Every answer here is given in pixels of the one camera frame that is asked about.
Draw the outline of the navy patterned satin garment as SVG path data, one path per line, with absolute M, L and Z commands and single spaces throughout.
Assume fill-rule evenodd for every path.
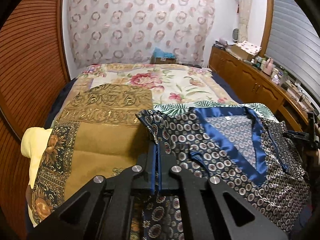
M 283 122 L 248 107 L 190 108 L 137 115 L 164 152 L 194 176 L 216 176 L 290 234 L 309 196 L 299 153 Z

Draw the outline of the palm leaf print sheet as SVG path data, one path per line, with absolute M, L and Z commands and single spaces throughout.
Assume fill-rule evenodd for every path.
M 167 103 L 154 105 L 153 109 L 169 116 L 176 116 L 186 113 L 189 108 L 210 108 L 210 107 L 248 107 L 257 113 L 261 118 L 279 123 L 272 111 L 263 103 L 220 103 L 216 101 L 200 100 L 188 103 Z

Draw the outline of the mustard gold patterned cloth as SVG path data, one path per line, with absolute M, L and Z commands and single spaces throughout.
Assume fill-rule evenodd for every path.
M 31 212 L 39 224 L 97 175 L 135 165 L 149 147 L 137 113 L 152 109 L 151 91 L 104 84 L 80 92 L 61 112 L 48 138 L 33 185 Z

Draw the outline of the floral bed blanket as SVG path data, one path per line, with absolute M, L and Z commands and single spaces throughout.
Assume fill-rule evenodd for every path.
M 181 64 L 93 64 L 78 75 L 76 84 L 87 90 L 105 83 L 149 89 L 154 105 L 201 100 L 238 103 L 214 80 L 209 68 Z

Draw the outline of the wooden sideboard cabinet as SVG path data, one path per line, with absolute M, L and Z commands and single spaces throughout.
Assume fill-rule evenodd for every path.
M 285 121 L 294 131 L 306 131 L 309 125 L 307 112 L 295 98 L 265 73 L 246 64 L 228 52 L 212 47 L 209 67 L 229 84 L 243 103 L 263 103 L 279 121 Z

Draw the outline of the pink jug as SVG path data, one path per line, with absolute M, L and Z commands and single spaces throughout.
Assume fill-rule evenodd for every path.
M 268 76 L 271 76 L 272 71 L 274 69 L 273 62 L 274 60 L 272 58 L 268 58 L 264 64 L 263 72 Z

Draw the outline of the grey window blind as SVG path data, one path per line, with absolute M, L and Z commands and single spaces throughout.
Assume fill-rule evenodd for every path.
M 319 36 L 294 0 L 273 0 L 266 55 L 319 100 Z

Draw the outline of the cardboard box with blue cloth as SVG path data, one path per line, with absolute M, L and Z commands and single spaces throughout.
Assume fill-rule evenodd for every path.
M 151 64 L 175 64 L 177 61 L 173 53 L 164 52 L 159 48 L 155 48 L 151 57 Z

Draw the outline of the floral covered box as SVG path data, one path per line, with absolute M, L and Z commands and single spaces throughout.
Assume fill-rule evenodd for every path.
M 261 47 L 244 41 L 231 45 L 229 50 L 238 59 L 251 61 L 260 52 Z

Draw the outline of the navy bed sheet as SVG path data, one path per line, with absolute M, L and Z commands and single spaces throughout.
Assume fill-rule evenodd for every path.
M 71 88 L 73 87 L 74 83 L 76 82 L 77 78 L 75 77 L 74 79 L 72 79 L 69 83 L 67 83 L 65 85 L 65 87 L 61 90 L 61 92 L 59 93 L 59 95 L 57 96 L 56 100 L 54 101 L 51 110 L 48 114 L 47 120 L 44 124 L 44 128 L 45 129 L 49 129 L 56 117 L 56 115 L 59 113 L 59 111 L 61 110 L 64 101 L 67 98 L 67 95 L 69 94 L 69 92 L 71 91 Z

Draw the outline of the pale yellow pillow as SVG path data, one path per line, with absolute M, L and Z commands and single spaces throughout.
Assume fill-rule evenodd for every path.
M 47 148 L 47 143 L 52 132 L 52 128 L 44 129 L 42 127 L 28 128 L 21 141 L 21 154 L 30 159 L 29 165 L 29 185 L 34 187 L 40 160 Z

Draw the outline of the pink circle sheer curtain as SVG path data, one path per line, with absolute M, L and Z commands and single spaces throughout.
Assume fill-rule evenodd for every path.
M 214 0 L 67 0 L 69 40 L 78 68 L 150 62 L 155 50 L 179 63 L 203 62 Z

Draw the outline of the brown louvered wardrobe door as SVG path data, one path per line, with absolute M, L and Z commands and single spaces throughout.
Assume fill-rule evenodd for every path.
M 1 225 L 25 239 L 29 161 L 23 133 L 42 126 L 69 81 L 62 0 L 20 0 L 1 27 Z

